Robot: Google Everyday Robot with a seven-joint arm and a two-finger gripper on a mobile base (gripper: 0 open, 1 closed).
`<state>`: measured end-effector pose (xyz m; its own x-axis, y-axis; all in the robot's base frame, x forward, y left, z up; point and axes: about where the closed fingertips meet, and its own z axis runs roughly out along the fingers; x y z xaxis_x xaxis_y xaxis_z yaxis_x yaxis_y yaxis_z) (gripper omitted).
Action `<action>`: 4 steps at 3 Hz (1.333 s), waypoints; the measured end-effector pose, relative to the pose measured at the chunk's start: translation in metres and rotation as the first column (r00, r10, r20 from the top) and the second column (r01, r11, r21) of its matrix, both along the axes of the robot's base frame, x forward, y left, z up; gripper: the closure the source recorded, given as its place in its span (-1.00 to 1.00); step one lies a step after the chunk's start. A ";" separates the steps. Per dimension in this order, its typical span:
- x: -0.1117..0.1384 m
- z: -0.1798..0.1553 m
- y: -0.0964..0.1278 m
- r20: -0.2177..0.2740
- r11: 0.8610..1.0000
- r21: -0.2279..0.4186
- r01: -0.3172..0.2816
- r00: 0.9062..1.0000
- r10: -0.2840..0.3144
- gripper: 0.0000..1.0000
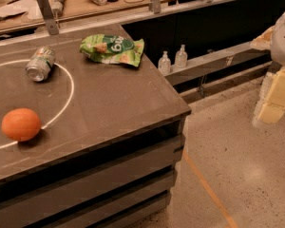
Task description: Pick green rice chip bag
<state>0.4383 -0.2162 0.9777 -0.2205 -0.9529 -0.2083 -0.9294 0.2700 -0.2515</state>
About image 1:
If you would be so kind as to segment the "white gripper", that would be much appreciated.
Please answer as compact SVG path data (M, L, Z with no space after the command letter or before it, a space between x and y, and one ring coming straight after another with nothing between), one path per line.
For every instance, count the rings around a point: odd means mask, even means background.
M271 49L272 59L283 65L281 68L271 66L261 84L253 126L265 127L276 124L285 114L285 11L274 27L267 28L250 43L250 48Z

